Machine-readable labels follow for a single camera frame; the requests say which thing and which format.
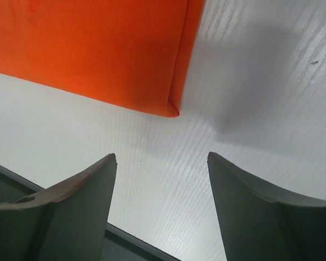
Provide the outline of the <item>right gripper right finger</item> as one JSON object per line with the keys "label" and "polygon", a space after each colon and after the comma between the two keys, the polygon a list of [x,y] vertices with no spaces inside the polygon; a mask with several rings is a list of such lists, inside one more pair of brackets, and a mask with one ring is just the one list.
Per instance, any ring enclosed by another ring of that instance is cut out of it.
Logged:
{"label": "right gripper right finger", "polygon": [[326,260],[326,200],[281,188],[214,152],[208,170],[227,260]]}

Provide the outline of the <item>orange t-shirt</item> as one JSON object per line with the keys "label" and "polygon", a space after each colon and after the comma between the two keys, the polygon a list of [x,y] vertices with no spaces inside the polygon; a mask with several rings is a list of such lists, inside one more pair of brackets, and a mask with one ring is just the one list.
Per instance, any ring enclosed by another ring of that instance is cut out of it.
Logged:
{"label": "orange t-shirt", "polygon": [[0,73],[180,113],[203,1],[0,1]]}

